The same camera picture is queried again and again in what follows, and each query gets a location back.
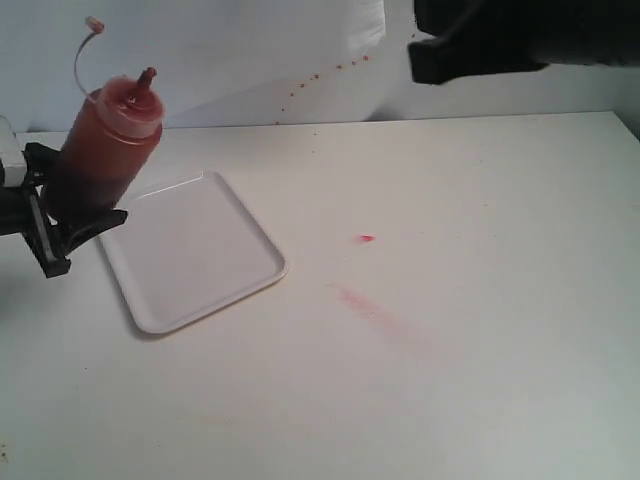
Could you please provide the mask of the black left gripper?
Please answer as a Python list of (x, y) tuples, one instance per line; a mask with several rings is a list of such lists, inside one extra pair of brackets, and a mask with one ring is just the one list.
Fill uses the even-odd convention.
[(1, 235), (20, 234), (36, 258), (44, 275), (54, 278), (70, 270), (66, 255), (123, 225), (128, 212), (111, 209), (71, 223), (51, 223), (40, 196), (60, 152), (37, 142), (19, 151), (22, 162), (10, 167), (1, 161)]

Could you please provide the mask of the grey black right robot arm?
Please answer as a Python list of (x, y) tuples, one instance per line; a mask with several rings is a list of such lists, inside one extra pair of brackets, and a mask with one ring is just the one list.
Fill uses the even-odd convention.
[(636, 1), (416, 1), (413, 8), (427, 36), (408, 46), (417, 84), (555, 64), (639, 64)]

